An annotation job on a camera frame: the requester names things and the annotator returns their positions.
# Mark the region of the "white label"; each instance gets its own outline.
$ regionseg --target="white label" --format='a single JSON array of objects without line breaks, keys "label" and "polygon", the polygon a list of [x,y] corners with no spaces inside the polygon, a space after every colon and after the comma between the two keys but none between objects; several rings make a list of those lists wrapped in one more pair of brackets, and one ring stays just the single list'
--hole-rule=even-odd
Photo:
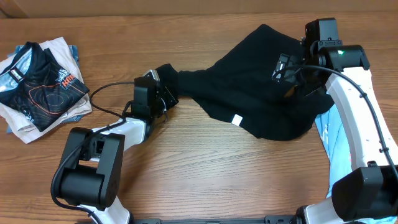
[{"label": "white label", "polygon": [[241,116],[239,116],[239,115],[235,115],[234,116],[234,119],[232,119],[232,124],[235,124],[235,125],[237,125],[237,126],[239,126],[240,124],[241,124],[241,122],[242,122],[242,117]]}]

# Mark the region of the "pile of clothes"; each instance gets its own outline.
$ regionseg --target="pile of clothes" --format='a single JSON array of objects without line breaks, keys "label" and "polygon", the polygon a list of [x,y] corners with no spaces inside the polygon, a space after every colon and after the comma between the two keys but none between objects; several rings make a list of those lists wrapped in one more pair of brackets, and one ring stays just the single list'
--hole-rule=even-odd
[{"label": "pile of clothes", "polygon": [[24,143],[92,111],[78,49],[63,37],[17,46],[0,71],[0,116]]}]

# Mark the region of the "wood grain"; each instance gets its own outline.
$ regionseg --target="wood grain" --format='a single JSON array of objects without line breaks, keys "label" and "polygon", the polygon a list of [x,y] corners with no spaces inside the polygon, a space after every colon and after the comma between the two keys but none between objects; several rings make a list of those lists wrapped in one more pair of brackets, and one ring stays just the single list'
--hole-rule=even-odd
[{"label": "wood grain", "polygon": [[[83,78],[95,90],[164,63],[176,70],[207,68],[260,24],[299,39],[306,23],[322,17],[337,18],[345,44],[365,48],[376,96],[397,139],[398,15],[393,12],[1,20],[0,59],[17,44],[63,36],[79,47]],[[132,90],[114,87],[95,101],[121,111]],[[119,198],[136,218],[263,217],[294,213],[325,198],[329,162],[315,126],[301,138],[276,142],[210,119],[189,98],[169,115],[147,142],[124,155]],[[0,223],[86,219],[51,201],[50,181],[71,128],[115,120],[94,110],[79,123],[63,124],[26,145],[4,134],[6,122],[0,119]]]}]

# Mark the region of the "black cable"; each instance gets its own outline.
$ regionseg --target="black cable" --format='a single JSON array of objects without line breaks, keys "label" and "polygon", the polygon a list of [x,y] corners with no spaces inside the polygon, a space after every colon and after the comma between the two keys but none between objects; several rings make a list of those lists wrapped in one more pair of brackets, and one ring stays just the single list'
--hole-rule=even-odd
[{"label": "black cable", "polygon": [[56,205],[58,205],[59,207],[62,207],[62,208],[69,209],[69,210],[77,210],[77,211],[86,212],[86,213],[88,213],[88,216],[89,216],[89,217],[93,217],[94,221],[95,221],[97,224],[102,224],[102,222],[101,222],[101,220],[97,217],[97,215],[96,215],[93,211],[91,211],[90,209],[84,208],[84,207],[77,207],[77,206],[65,205],[65,204],[61,203],[61,202],[57,199],[57,197],[55,196],[55,180],[57,180],[57,178],[58,178],[58,176],[59,176],[59,173],[60,173],[60,171],[65,167],[65,164],[70,160],[70,158],[71,158],[83,145],[85,145],[86,143],[88,143],[93,137],[99,135],[101,132],[103,132],[103,131],[108,131],[108,130],[110,130],[110,129],[116,128],[116,127],[118,127],[118,126],[120,126],[120,125],[122,125],[122,124],[124,124],[124,123],[126,122],[125,114],[126,114],[126,111],[128,110],[128,108],[130,107],[132,101],[129,101],[129,102],[125,105],[124,110],[123,110],[123,112],[122,112],[122,115],[117,114],[117,113],[112,112],[112,111],[109,111],[109,110],[106,110],[106,109],[103,109],[103,108],[100,108],[99,106],[96,106],[96,105],[92,102],[93,96],[94,96],[97,92],[99,92],[100,90],[102,90],[102,89],[104,89],[104,88],[106,88],[106,87],[109,87],[109,86],[113,86],[113,85],[122,85],[122,84],[134,84],[134,82],[118,82],[118,83],[110,83],[110,84],[108,84],[108,85],[102,86],[101,88],[95,90],[95,91],[91,94],[91,96],[90,96],[90,103],[91,103],[95,108],[97,108],[97,109],[99,109],[99,110],[101,110],[101,111],[104,111],[104,112],[113,114],[113,115],[115,115],[115,116],[117,116],[117,117],[119,117],[119,118],[122,118],[123,120],[122,120],[121,122],[119,122],[119,123],[116,123],[116,124],[107,125],[107,127],[101,128],[101,129],[99,129],[99,130],[97,130],[97,131],[91,133],[89,136],[87,136],[81,143],[79,143],[79,144],[77,145],[77,147],[76,147],[76,148],[65,158],[65,160],[59,165],[57,171],[56,171],[55,174],[54,174],[54,177],[53,177],[53,179],[52,179],[52,182],[51,182],[51,190],[50,190],[50,191],[51,191],[51,198],[52,198],[52,200],[54,201],[54,203],[55,203]]},{"label": "black cable", "polygon": [[397,172],[397,169],[396,169],[396,167],[394,165],[394,162],[392,161],[391,156],[390,156],[390,154],[388,152],[389,149],[386,146],[386,142],[384,140],[383,133],[381,131],[379,120],[378,120],[378,118],[376,116],[376,112],[374,111],[374,108],[373,108],[373,106],[372,106],[372,104],[371,104],[371,102],[370,102],[370,100],[368,98],[368,95],[362,90],[362,88],[359,85],[357,85],[352,79],[348,78],[346,75],[344,75],[344,74],[342,74],[340,72],[334,71],[333,69],[324,68],[324,67],[317,66],[317,65],[294,65],[294,66],[290,66],[290,67],[284,68],[282,70],[279,70],[278,72],[276,72],[274,74],[274,76],[276,76],[276,75],[278,75],[278,74],[280,74],[282,72],[285,72],[287,70],[295,70],[295,69],[300,69],[300,68],[301,69],[321,70],[321,71],[324,71],[324,72],[331,72],[331,73],[333,73],[335,75],[338,75],[341,78],[344,78],[347,82],[349,82],[351,85],[353,85],[355,87],[355,89],[357,89],[359,91],[359,93],[361,94],[361,97],[365,100],[366,104],[369,107],[369,110],[371,111],[371,114],[372,114],[372,117],[373,117],[373,120],[374,120],[374,124],[376,126],[377,133],[379,135],[381,147],[382,147],[381,152],[384,152],[384,155],[386,156],[386,159],[387,159],[389,165],[391,166],[391,169],[392,169],[392,171],[393,171],[393,173],[394,173],[394,175],[395,175],[395,177],[397,179],[397,182],[398,182],[398,172]]}]

